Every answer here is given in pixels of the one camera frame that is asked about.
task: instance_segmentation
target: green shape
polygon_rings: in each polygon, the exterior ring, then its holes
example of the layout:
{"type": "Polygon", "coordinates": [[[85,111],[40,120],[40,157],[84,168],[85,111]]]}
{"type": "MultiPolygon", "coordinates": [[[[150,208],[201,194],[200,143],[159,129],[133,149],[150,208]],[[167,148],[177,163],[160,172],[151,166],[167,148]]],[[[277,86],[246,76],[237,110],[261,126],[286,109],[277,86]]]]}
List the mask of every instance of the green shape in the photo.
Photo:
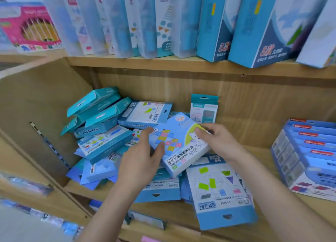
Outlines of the green shape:
{"type": "Polygon", "coordinates": [[[223,175],[224,176],[230,176],[231,172],[228,170],[228,171],[222,171],[223,175]]]}
{"type": "Polygon", "coordinates": [[[202,183],[199,183],[198,188],[199,188],[199,189],[206,190],[206,191],[209,190],[209,186],[206,185],[206,184],[202,184],[202,183]]]}
{"type": "Polygon", "coordinates": [[[204,173],[206,173],[206,172],[208,172],[208,171],[209,171],[208,167],[204,167],[204,168],[199,169],[199,172],[200,172],[201,174],[204,174],[204,173]]]}
{"type": "Polygon", "coordinates": [[[290,44],[293,44],[295,40],[297,39],[297,37],[301,34],[301,32],[302,32],[302,25],[300,25],[300,27],[296,30],[296,32],[294,32],[294,35],[287,43],[287,46],[289,46],[290,44]]]}
{"type": "Polygon", "coordinates": [[[209,185],[210,188],[215,189],[216,188],[216,180],[213,178],[209,178],[209,185]]]}

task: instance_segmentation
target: finger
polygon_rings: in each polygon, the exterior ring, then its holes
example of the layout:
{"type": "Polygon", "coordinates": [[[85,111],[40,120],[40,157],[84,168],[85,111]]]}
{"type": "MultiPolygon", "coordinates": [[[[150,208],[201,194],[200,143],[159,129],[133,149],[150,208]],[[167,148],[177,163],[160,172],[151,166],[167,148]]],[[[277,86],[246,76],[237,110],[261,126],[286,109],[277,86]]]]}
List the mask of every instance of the finger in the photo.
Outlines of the finger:
{"type": "Polygon", "coordinates": [[[215,132],[218,127],[215,123],[201,123],[200,126],[206,130],[212,130],[213,132],[215,132]]]}
{"type": "Polygon", "coordinates": [[[149,134],[151,134],[153,132],[153,130],[154,129],[152,127],[147,127],[143,131],[141,131],[139,143],[140,144],[148,143],[148,141],[149,141],[149,134]]]}
{"type": "Polygon", "coordinates": [[[211,140],[211,138],[213,137],[213,135],[207,133],[205,130],[202,130],[200,128],[195,128],[195,132],[196,132],[196,135],[204,140],[205,142],[209,143],[209,141],[211,140]]]}
{"type": "Polygon", "coordinates": [[[151,158],[153,159],[154,163],[157,163],[157,165],[159,165],[164,154],[165,154],[165,144],[164,142],[160,142],[160,144],[156,147],[155,152],[151,158]]]}

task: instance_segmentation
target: hand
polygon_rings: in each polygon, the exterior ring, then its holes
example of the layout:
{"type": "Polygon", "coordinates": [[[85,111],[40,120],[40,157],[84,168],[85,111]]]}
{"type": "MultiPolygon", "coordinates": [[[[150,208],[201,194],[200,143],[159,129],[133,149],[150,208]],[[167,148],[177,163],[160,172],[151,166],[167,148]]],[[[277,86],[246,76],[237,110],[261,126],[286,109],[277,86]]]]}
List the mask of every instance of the hand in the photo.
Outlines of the hand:
{"type": "Polygon", "coordinates": [[[237,142],[233,135],[222,124],[203,123],[200,124],[204,129],[211,132],[195,128],[196,135],[207,142],[216,154],[223,157],[226,161],[234,161],[242,153],[245,153],[245,148],[237,142]]]}
{"type": "Polygon", "coordinates": [[[150,155],[148,138],[152,132],[151,127],[141,131],[139,142],[124,153],[119,167],[117,183],[128,188],[131,186],[138,193],[152,181],[165,153],[165,145],[161,142],[154,154],[150,155]]]}

